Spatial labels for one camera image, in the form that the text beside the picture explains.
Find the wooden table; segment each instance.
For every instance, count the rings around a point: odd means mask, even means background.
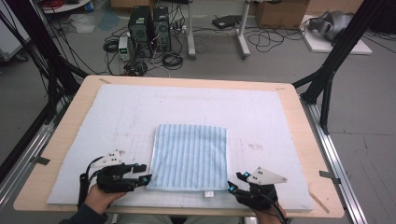
[[[332,181],[319,176],[328,169],[321,156],[318,143],[304,113],[294,87],[282,83],[261,83],[222,80],[177,79],[156,77],[89,76],[82,83],[72,104],[50,139],[42,157],[50,160],[47,165],[37,164],[14,203],[22,211],[77,211],[74,205],[47,204],[67,150],[71,147],[78,128],[88,113],[96,93],[103,84],[133,84],[142,86],[168,86],[192,88],[217,88],[234,90],[276,91],[284,108],[290,133],[304,171],[314,210],[308,213],[288,213],[288,217],[342,217],[344,209]],[[196,209],[167,207],[111,206],[109,213],[254,216],[250,209]]]

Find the floor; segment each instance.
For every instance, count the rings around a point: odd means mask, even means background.
[[[65,21],[70,14],[86,13],[83,9],[62,13]],[[112,32],[124,27],[127,20],[121,12],[114,12],[103,1],[94,12],[95,31],[92,34],[69,33],[69,45],[94,72],[108,74],[103,44]],[[200,17],[195,24],[214,28],[214,17]],[[247,25],[255,26],[253,18]],[[247,29],[246,36],[256,29]],[[232,33],[197,32],[196,60],[187,56],[184,35],[180,37],[184,58],[178,70],[155,68],[146,77],[200,78],[244,80],[258,82],[292,83],[317,71],[327,53],[312,53],[303,40],[286,39],[269,52],[258,52],[249,43],[251,56],[242,60],[240,48]],[[396,50],[395,41],[370,37],[374,41]],[[349,181],[357,195],[368,223],[396,223],[396,63],[395,52],[385,49],[366,38],[363,42],[372,55],[349,55],[338,70],[332,88],[329,131],[344,165]],[[82,63],[81,68],[92,73]],[[120,57],[110,64],[114,74],[122,72]],[[306,86],[297,92],[302,93]],[[21,63],[11,60],[0,67],[0,162],[18,143],[47,102],[42,80],[32,60]],[[70,216],[67,213],[30,213],[15,211],[13,200],[21,184],[0,211],[2,223],[57,223]],[[347,216],[340,219],[295,218],[292,223],[350,223]]]

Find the white towel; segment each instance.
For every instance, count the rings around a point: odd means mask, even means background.
[[[152,178],[147,189],[224,190],[227,183],[227,130],[188,124],[157,127]]]

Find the blue striped towel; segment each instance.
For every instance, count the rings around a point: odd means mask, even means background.
[[[188,124],[157,127],[147,189],[224,190],[227,184],[227,130]]]

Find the human hand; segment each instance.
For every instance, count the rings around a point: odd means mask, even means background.
[[[282,212],[283,216],[286,217],[285,209],[277,203],[277,207]],[[265,211],[258,211],[253,209],[254,214],[256,214],[256,218],[259,221],[259,224],[282,224],[282,221],[279,219],[277,212],[274,207],[271,207]]]
[[[93,185],[90,192],[85,199],[85,204],[87,204],[93,211],[102,215],[108,206],[116,201],[118,198],[124,196],[126,192],[119,193],[105,193],[98,188],[97,184]]]

